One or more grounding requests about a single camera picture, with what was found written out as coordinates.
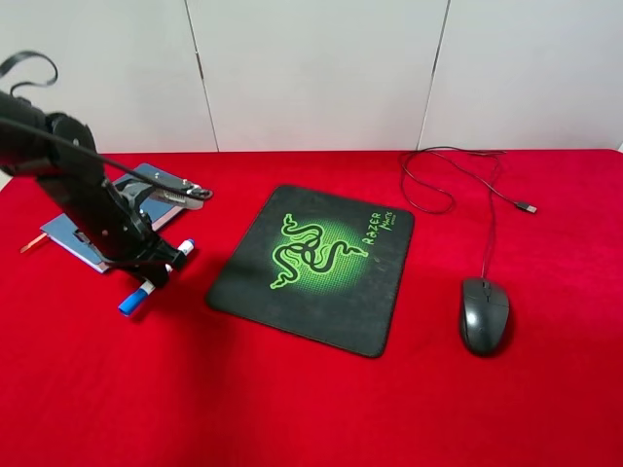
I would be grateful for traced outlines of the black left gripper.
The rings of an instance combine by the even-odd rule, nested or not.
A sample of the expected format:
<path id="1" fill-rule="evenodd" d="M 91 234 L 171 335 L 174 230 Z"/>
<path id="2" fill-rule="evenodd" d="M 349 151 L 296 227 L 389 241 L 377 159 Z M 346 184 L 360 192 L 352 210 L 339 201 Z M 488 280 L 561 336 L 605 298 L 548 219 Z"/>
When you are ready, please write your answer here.
<path id="1" fill-rule="evenodd" d="M 104 177 L 74 180 L 72 220 L 108 265 L 161 289 L 168 283 L 164 265 L 181 270 L 187 256 L 164 241 L 140 212 L 141 203 L 155 191 L 133 179 L 121 190 Z"/>

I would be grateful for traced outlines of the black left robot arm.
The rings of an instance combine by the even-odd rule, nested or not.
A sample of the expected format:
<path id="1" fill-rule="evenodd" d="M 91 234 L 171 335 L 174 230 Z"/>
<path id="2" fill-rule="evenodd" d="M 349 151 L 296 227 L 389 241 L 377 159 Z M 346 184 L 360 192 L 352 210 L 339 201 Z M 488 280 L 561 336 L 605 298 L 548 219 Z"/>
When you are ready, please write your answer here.
<path id="1" fill-rule="evenodd" d="M 132 169 L 115 185 L 105 173 L 109 162 L 76 119 L 1 95 L 2 170 L 34 178 L 73 224 L 70 235 L 100 263 L 162 288 L 187 258 L 154 230 L 141 204 L 156 191 L 176 189 Z"/>

